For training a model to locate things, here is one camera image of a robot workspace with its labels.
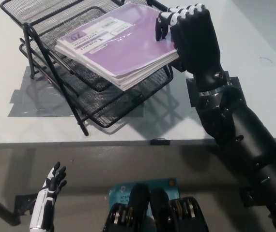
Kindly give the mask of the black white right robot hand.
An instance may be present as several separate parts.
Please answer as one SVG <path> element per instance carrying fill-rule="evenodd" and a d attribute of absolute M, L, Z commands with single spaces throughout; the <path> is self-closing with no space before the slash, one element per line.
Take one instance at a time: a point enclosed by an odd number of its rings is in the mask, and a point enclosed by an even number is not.
<path fill-rule="evenodd" d="M 198 91 L 227 85 L 210 11 L 202 3 L 177 6 L 160 12 L 155 22 L 157 41 L 171 34 L 183 68 L 191 73 Z"/>

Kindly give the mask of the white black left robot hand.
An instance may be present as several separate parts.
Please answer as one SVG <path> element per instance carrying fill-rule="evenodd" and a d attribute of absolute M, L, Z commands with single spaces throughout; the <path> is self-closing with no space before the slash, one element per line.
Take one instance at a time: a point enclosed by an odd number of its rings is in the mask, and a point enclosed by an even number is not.
<path fill-rule="evenodd" d="M 47 175 L 34 204 L 30 232 L 53 232 L 55 203 L 61 189 L 67 184 L 66 167 L 57 162 Z"/>

